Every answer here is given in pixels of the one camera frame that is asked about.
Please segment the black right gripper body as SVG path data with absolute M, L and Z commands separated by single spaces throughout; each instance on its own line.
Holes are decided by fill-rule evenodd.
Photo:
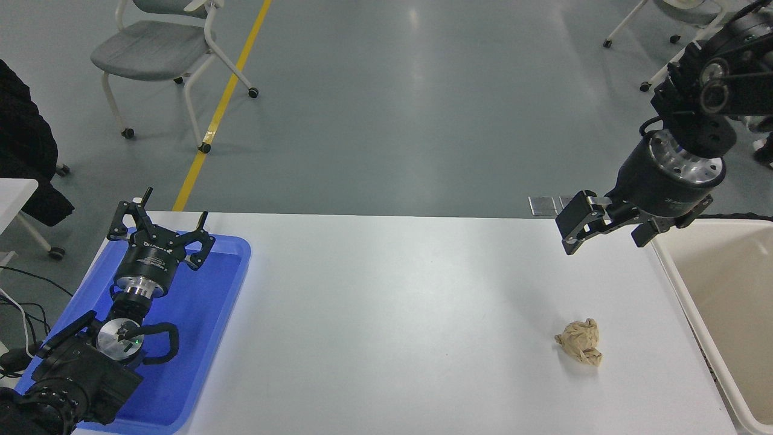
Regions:
M 661 218 L 681 217 L 724 180 L 724 160 L 696 156 L 671 134 L 642 138 L 618 171 L 613 201 Z

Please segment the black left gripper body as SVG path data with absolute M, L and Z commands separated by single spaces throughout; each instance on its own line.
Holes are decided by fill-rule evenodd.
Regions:
M 118 281 L 128 278 L 149 279 L 155 283 L 171 283 L 186 256 L 182 246 L 169 245 L 160 235 L 152 239 L 144 231 L 128 237 L 128 249 L 118 267 Z

